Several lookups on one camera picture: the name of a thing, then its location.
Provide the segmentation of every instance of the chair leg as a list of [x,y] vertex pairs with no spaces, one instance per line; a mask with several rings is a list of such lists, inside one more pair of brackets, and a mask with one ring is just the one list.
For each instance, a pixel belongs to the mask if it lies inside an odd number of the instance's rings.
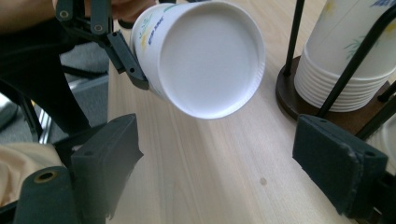
[[23,94],[14,90],[8,84],[0,80],[0,92],[2,92],[10,101],[21,107],[22,113],[26,118],[27,124],[29,125],[30,132],[34,141],[39,140],[43,129],[40,121],[35,113],[35,109],[32,106],[31,100],[25,97]]
[[40,136],[43,133],[43,128],[41,127],[40,121],[38,120],[37,114],[35,113],[35,108],[32,105],[32,101],[20,94],[20,107],[22,113],[26,118],[26,122],[29,125],[30,133],[35,142],[40,140]]
[[17,75],[0,79],[34,100],[65,133],[74,134],[91,128],[70,91],[58,55],[27,65],[24,72]]

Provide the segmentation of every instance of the person's leg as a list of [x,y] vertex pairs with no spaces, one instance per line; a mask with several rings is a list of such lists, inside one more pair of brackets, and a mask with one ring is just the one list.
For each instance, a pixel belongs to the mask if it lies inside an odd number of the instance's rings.
[[59,56],[28,63],[22,72],[7,74],[0,79],[35,101],[65,133],[79,133],[91,128],[70,91]]

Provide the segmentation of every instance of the clothing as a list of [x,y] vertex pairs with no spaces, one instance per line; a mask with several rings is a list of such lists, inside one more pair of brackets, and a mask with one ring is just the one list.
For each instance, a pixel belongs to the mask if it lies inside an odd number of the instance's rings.
[[18,200],[27,176],[51,166],[63,166],[52,145],[0,145],[0,207]]

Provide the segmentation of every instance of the table surface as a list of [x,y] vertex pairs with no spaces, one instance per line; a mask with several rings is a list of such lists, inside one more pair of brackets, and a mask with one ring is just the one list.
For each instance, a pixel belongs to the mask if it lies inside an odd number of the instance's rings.
[[[136,113],[137,163],[109,223],[355,223],[339,216],[291,157],[296,121],[276,102],[295,0],[229,0],[262,30],[265,75],[253,98],[224,119],[191,118],[110,65],[108,119]],[[300,55],[324,0],[306,0]]]

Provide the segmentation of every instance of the floor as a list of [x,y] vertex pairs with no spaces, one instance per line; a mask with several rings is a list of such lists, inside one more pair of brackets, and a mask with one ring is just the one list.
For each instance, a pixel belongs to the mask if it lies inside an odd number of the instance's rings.
[[[61,55],[63,65],[91,72],[100,72],[105,75],[94,79],[87,79],[66,74],[69,86],[74,93],[78,104],[90,121],[91,126],[106,123],[107,120],[107,82],[108,57],[106,52],[95,43],[84,44]],[[54,143],[66,138],[59,127],[51,122],[50,118],[38,106],[36,113],[39,116],[44,133],[40,143]],[[19,108],[16,118],[0,132],[0,144],[14,142],[33,142],[24,115]]]

